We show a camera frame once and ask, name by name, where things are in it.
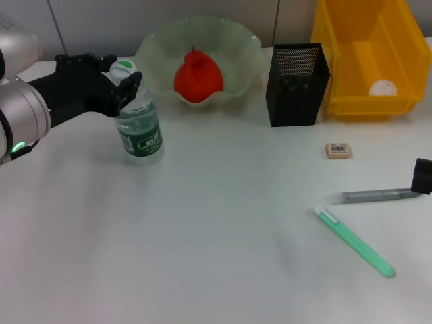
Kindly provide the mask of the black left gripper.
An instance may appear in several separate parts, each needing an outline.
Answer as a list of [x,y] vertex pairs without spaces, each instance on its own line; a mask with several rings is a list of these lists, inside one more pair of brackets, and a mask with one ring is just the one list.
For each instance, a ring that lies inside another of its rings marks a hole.
[[57,55],[55,71],[30,82],[47,104],[52,128],[87,112],[117,117],[135,99],[142,73],[113,77],[114,85],[105,73],[116,61],[112,54]]

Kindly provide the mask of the clear plastic water bottle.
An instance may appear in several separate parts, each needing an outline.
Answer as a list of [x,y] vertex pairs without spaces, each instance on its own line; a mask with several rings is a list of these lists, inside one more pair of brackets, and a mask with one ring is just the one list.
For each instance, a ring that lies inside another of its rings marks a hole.
[[146,165],[163,154],[163,137],[156,104],[141,80],[136,96],[121,109],[115,124],[127,157]]

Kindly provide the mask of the orange fruit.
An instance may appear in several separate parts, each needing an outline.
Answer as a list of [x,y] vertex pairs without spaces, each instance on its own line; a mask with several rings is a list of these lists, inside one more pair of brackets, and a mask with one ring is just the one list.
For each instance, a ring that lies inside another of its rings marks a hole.
[[174,90],[191,103],[201,103],[223,90],[219,66],[204,51],[192,47],[174,77]]

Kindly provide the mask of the small beige eraser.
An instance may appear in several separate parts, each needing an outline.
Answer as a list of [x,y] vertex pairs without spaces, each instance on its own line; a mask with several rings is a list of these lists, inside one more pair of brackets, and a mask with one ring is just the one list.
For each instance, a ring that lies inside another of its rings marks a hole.
[[325,153],[328,159],[352,158],[352,149],[347,143],[327,143]]

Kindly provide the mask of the mint green pen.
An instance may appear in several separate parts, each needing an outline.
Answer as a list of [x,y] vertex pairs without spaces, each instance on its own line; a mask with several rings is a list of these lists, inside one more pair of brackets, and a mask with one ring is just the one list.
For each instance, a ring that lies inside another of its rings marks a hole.
[[386,278],[395,277],[395,269],[350,228],[343,224],[333,213],[321,207],[314,207],[313,215],[372,266],[374,270]]

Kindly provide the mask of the white paper ball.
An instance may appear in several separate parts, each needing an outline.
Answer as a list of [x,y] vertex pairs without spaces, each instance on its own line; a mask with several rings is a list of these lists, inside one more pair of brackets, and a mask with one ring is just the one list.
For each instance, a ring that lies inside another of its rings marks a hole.
[[369,89],[369,96],[372,97],[395,97],[397,95],[398,89],[396,85],[390,80],[377,80],[371,85]]

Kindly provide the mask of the silver marker pen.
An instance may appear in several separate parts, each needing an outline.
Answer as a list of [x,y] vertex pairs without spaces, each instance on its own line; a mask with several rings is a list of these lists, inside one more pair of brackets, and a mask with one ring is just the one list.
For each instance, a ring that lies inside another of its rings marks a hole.
[[372,203],[391,200],[402,200],[418,198],[421,193],[413,192],[409,188],[385,189],[385,190],[363,190],[356,192],[333,193],[325,197],[325,201],[331,205]]

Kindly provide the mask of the green glass fruit bowl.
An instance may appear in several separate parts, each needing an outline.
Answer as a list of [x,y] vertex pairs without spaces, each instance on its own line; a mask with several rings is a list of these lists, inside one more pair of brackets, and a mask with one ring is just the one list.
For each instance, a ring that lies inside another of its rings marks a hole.
[[[223,88],[197,103],[175,90],[185,58],[202,51],[221,71]],[[205,107],[242,96],[265,69],[260,39],[238,22],[208,15],[186,16],[156,27],[142,40],[134,61],[141,85],[154,98]]]

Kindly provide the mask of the black mesh pen holder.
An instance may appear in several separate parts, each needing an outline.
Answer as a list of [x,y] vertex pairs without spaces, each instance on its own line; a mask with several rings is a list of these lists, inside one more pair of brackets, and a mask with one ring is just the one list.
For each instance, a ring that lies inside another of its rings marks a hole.
[[265,96],[271,126],[315,124],[330,76],[321,43],[275,45]]

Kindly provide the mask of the yellow plastic storage bin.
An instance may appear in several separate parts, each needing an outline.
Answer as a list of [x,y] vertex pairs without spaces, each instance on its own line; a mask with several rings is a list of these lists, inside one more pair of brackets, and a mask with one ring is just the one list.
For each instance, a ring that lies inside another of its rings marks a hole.
[[[331,71],[328,117],[383,120],[411,112],[425,95],[432,53],[406,0],[317,0],[311,42],[321,43]],[[369,96],[381,79],[398,95]]]

